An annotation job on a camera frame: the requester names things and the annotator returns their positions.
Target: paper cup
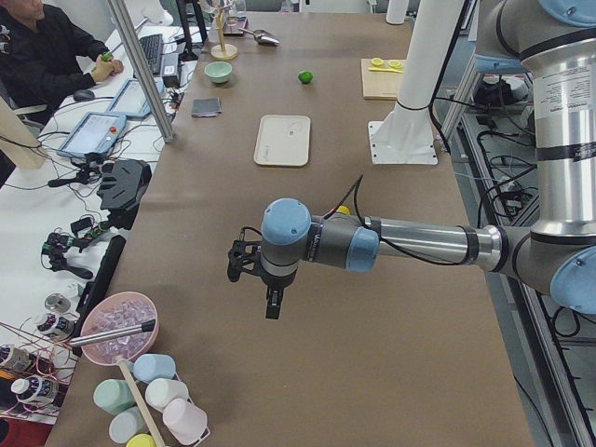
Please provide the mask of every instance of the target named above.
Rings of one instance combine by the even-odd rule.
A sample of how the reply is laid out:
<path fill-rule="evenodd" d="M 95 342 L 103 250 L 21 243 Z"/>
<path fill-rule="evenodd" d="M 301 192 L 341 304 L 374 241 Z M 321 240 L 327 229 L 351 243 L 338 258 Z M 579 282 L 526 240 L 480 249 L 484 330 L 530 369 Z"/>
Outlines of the paper cup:
<path fill-rule="evenodd" d="M 134 406 L 134 398 L 125 380 L 104 380 L 95 388 L 93 401 L 114 416 Z"/>
<path fill-rule="evenodd" d="M 176 374 L 176 363 L 164 354 L 143 354 L 134 362 L 133 373 L 146 384 L 159 378 L 171 379 Z"/>
<path fill-rule="evenodd" d="M 127 447 L 157 447 L 157 444 L 150 435 L 136 435 L 127 442 Z"/>
<path fill-rule="evenodd" d="M 145 391 L 147 403 L 160 413 L 174 399 L 188 399 L 188 386 L 179 380 L 156 379 Z"/>
<path fill-rule="evenodd" d="M 116 416 L 112 419 L 109 429 L 110 438 L 116 444 L 126 444 L 133 436 L 148 431 L 139 407 L 129 408 Z"/>
<path fill-rule="evenodd" d="M 184 399 L 174 399 L 163 413 L 164 425 L 182 445 L 199 444 L 210 434 L 207 414 Z"/>

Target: brown table surface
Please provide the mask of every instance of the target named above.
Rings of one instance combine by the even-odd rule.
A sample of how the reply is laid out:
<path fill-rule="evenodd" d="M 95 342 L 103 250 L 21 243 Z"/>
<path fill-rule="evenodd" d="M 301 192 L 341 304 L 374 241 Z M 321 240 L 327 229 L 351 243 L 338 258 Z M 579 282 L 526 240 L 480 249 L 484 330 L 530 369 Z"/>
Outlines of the brown table surface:
<path fill-rule="evenodd" d="M 281 45 L 228 38 L 239 55 L 220 87 L 203 75 L 203 58 L 110 289 L 155 301 L 153 352 L 175 358 L 207 412 L 204 445 L 533 445 L 479 268 L 383 257 L 355 274 L 302 263 L 277 321 L 264 318 L 260 279 L 227 280 L 233 239 L 242 225 L 260 225 L 267 204 L 293 196 L 321 214 L 360 173 L 367 215 L 467 222 L 448 156 L 435 167 L 370 160 L 367 123 L 393 103 L 362 99 L 360 59 L 405 59 L 409 25 L 387 25 L 381 14 L 249 19 Z M 297 80 L 302 70 L 313 72 L 311 85 Z M 223 114 L 192 118 L 192 99 L 209 97 L 221 98 Z M 252 161 L 263 115 L 310 116 L 305 167 Z M 108 377 L 118 369 L 79 362 L 47 446 L 113 445 L 111 416 L 92 403 Z"/>

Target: lime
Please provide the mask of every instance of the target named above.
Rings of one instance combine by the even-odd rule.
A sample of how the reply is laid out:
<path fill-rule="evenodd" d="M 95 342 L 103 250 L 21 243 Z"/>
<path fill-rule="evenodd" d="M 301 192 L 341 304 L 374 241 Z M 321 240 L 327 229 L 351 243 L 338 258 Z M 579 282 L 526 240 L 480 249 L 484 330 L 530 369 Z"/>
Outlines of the lime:
<path fill-rule="evenodd" d="M 300 82 L 302 82 L 303 84 L 309 84 L 310 81 L 313 80 L 313 74 L 310 72 L 300 72 L 298 74 L 298 79 L 300 79 Z"/>

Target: computer mouse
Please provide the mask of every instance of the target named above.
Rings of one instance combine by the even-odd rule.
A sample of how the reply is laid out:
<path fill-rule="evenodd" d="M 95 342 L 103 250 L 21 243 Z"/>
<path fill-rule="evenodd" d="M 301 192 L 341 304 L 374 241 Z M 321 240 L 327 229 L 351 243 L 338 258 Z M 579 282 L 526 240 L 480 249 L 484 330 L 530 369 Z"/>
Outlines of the computer mouse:
<path fill-rule="evenodd" d="M 73 98 L 76 102 L 92 101 L 95 99 L 95 93 L 91 90 L 77 90 L 73 94 Z"/>

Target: wooden stick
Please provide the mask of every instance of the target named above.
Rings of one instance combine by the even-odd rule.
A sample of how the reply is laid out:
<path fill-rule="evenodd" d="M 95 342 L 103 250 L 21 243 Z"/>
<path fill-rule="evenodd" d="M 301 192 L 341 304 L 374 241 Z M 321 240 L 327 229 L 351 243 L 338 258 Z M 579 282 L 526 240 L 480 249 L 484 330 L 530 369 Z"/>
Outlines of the wooden stick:
<path fill-rule="evenodd" d="M 137 384 L 132 377 L 132 373 L 129 370 L 129 366 L 127 365 L 127 361 L 125 359 L 118 359 L 117 361 L 118 368 L 122 372 L 124 376 L 124 380 L 127 381 L 127 385 L 130 388 L 130 392 L 132 393 L 132 397 L 134 401 L 137 403 L 139 410 L 141 411 L 142 418 L 145 421 L 145 424 L 149 427 L 149 432 L 153 437 L 154 441 L 156 442 L 157 447 L 166 447 L 166 442 L 161 437 L 161 433 L 159 432 L 159 428 L 157 428 L 156 422 L 153 420 L 153 416 L 149 413 L 149 408 L 147 408 L 147 404 L 145 400 L 142 398 L 141 391 L 137 387 Z"/>
<path fill-rule="evenodd" d="M 224 56 L 227 54 L 225 52 L 225 39 L 224 39 L 224 10 L 220 9 L 217 13 L 217 17 L 215 18 L 217 21 L 217 35 L 220 38 L 220 49 Z"/>

